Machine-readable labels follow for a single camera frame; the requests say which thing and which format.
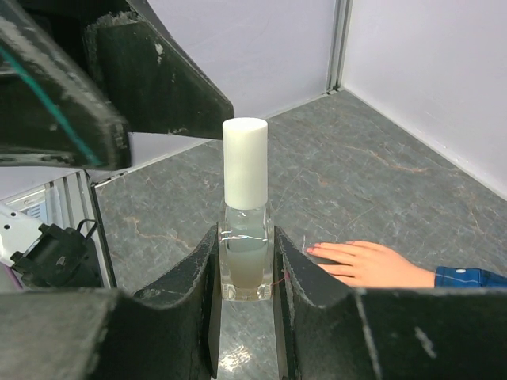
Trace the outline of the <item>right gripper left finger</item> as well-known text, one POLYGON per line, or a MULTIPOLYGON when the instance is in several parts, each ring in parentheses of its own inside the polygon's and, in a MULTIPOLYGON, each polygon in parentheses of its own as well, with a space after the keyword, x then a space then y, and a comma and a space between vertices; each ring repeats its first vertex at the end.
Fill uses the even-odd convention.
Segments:
POLYGON ((4 379, 212 379, 221 298, 216 228, 135 294, 32 291, 1 297, 4 379))

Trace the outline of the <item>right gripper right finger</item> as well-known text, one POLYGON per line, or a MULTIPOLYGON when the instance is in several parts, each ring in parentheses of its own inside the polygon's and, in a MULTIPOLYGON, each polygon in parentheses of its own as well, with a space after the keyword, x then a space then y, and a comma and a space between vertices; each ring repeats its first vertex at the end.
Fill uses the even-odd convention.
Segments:
POLYGON ((276 228, 273 312, 282 379, 503 379, 501 288, 363 289, 276 228))

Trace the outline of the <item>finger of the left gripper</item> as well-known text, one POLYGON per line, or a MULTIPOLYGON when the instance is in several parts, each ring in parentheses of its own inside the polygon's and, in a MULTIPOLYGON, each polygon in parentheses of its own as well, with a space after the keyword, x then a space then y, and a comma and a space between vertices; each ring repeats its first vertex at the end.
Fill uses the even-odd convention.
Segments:
POLYGON ((1 164, 124 169, 128 122, 91 77, 86 28, 124 1, 1 3, 1 164))
POLYGON ((92 79, 132 132, 221 139, 227 96, 171 36, 146 1, 87 1, 92 79))

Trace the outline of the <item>white nail polish cap brush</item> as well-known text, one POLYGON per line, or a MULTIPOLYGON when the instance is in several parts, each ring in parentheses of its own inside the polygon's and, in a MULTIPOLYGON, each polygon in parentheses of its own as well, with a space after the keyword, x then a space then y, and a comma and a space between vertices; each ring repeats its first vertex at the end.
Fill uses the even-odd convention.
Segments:
POLYGON ((268 200, 268 123, 241 117, 223 122, 223 179, 227 206, 253 210, 268 200))

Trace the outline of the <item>clear nail polish bottle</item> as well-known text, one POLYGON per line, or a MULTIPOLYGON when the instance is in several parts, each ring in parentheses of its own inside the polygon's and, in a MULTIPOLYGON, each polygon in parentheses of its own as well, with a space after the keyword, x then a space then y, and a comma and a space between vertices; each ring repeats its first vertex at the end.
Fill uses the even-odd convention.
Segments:
POLYGON ((270 300, 274 258, 270 204, 239 210, 223 203, 218 242, 222 298, 232 302, 270 300))

